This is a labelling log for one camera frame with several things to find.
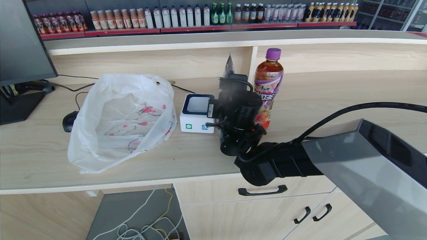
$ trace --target black handle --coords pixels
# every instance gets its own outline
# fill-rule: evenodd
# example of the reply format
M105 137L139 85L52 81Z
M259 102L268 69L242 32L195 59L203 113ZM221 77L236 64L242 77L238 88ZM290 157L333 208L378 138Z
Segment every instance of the black handle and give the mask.
M260 196L260 195L272 195L272 194L278 194L278 193L284 193L286 192L286 190L288 190L288 188L286 187L286 185L279 185L277 186L279 189L275 192L269 192L269 193L248 193L248 191L246 190L246 188L239 188L239 194L242 196Z
M331 210L332 210L332 206L328 203L327 205L325 205L326 207L326 213L321 216L320 218L317 218L316 216L313 217L313 221L318 222L320 221L322 218L324 218Z
M294 223L295 224L300 224L302 221L304 221L304 219L311 213L311 209L310 207L305 207L305 216L303 218L301 218L301 220L298 219L294 219Z

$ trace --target wooden counter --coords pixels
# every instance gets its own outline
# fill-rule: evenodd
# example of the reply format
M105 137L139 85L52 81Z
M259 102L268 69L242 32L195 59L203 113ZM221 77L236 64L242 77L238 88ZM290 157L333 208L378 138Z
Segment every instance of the wooden counter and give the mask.
M262 141L289 141L329 114L373 101L427 105L427 70L289 73L284 77L268 134ZM198 93L217 93L217 78L177 79ZM81 85L70 85L77 88ZM180 111L185 92L175 90ZM1 126L0 194L48 193L136 187L239 174L234 158L219 150L218 134L183 133L179 126L153 150L99 174L79 173L67 159L70 134L62 118L77 110L74 92L57 88L25 122ZM80 94L78 102L83 103ZM366 118L427 153L427 115L396 109L367 109L331 124Z

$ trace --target shelf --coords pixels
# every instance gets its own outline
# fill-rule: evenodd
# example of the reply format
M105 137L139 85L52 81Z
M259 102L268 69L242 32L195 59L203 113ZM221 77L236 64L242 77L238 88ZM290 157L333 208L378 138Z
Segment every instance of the shelf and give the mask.
M135 28L135 29L113 29L113 30L94 30L85 32L86 36L102 36L102 35L122 35L122 34L138 34L138 33L159 33L160 29L153 28Z
M391 21L391 22L395 22L395 23L401 23L401 24L404 23L403 21L394 20L394 19L391 19L391 18L385 18L385 17L380 17L380 16L377 16L377 18L383 19L383 20L387 20L387 21Z
M85 32L65 32L65 33L54 33L54 34L40 35L42 40L64 39L64 38L82 38L84 36L85 36Z
M355 26L357 22L307 22L307 23L298 23L300 27L310 27L310 26Z
M215 30L229 30L229 29L231 29L231 25L212 25L212 26L162 28L160 29L160 32L197 32L197 31L215 31Z
M297 27L298 23L254 23L254 24L233 24L232 29L259 29L259 28L282 28Z

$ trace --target plastic bag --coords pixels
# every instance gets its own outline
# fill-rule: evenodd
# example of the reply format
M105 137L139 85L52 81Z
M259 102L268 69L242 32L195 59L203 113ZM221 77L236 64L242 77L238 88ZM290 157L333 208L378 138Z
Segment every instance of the plastic bag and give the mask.
M74 121L68 160L100 173L166 141L177 124L173 95L156 75L102 75Z

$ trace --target beverage bottle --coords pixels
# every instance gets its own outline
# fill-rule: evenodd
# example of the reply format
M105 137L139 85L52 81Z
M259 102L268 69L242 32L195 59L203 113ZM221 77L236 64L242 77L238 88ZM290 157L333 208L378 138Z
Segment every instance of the beverage bottle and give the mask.
M269 23L271 20L271 4L266 4L266 7L264 9L264 22Z
M311 3L310 6L305 10L304 14L304 22L310 22L311 21L311 14L314 10L314 3Z
M156 28L162 28L163 22L161 20L161 12L158 7L154 7L153 16L154 16L154 22L156 23Z
M251 8L249 8L249 23L255 23L256 18L257 18L257 5L253 3Z
M344 3L340 3L339 7L335 10L335 17L333 18L334 22L339 21L339 17L341 16L343 9L344 9Z
M239 24L242 20L242 8L240 6L240 4L236 4L236 8L234 9L234 24Z
M280 54L280 49L269 48L265 62L258 65L255 72L255 92L261 96L263 101L255 124L260 124L264 129L270 125L273 100L283 78L283 67L278 62Z
M58 13L58 21L65 32L72 32L71 27L67 22L67 17L63 12Z
M179 7L179 21L181 22L182 27L187 26L187 15L185 14L184 6Z
M290 21L292 9L293 9L293 4L289 4L288 8L286 9L285 22L289 22Z
M77 28L76 22L74 21L74 16L71 13L71 11L67 11L67 15L65 16L68 23L70 24L71 30L73 32L78 32L79 29Z
M191 8L191 5L188 5L188 8L187 8L187 22L188 22L188 26L194 26L194 16L193 16L193 9Z
M101 21L98 18L96 11L91 11L92 23L94 24L95 30L102 30Z
M128 10L122 9L122 15L123 15L123 24L125 25L126 29L132 28L132 21L131 17L128 14Z
M353 10L350 13L350 18L348 19L349 22L354 21L354 17L356 16L356 12L359 9L359 4L356 3L356 5L354 6Z
M163 9L161 11L161 14L163 16L163 25L165 28L170 28L170 15L169 15L169 9L167 9L166 6L163 6Z
M124 29L125 24L123 23L122 15L118 9L114 9L114 19L116 20L116 25L118 29Z
M134 28L139 28L139 21L138 21L138 15L136 13L136 10L135 9L130 9L129 11L131 12L132 26Z
M225 22L231 24L233 22L233 13L231 12L231 3L227 4L227 13L225 14Z
M332 22L332 20L334 19L337 5L338 3L333 3L332 6L330 7L329 16L328 16L328 19L326 20L327 22Z
M179 27L178 11L176 10L174 5L172 5L172 8L170 9L170 16L172 18L172 27Z
M145 15L145 22L147 24L147 28L153 29L154 28L153 16L151 15L151 11L148 7L145 7L144 15Z
M278 21L279 21L279 22L282 22L282 21L283 21L283 13L284 13L284 11L285 11L285 5L287 6L287 4L282 4L282 5L280 5L280 8L279 8L279 16L278 16Z
M302 22L302 20L304 19L304 12L305 12L305 4L302 4L298 9L298 16L297 16L298 22Z
M196 7L194 8L194 22L196 23L196 26L202 25L202 13L198 4L196 4Z
M249 23L249 4L245 3L242 9L242 23Z
M348 16L348 8L350 6L350 3L346 3L344 8L342 9L342 14L339 17L340 22L344 22L345 18Z
M203 9L203 24L205 26L209 26L211 24L211 10L207 4L205 4Z

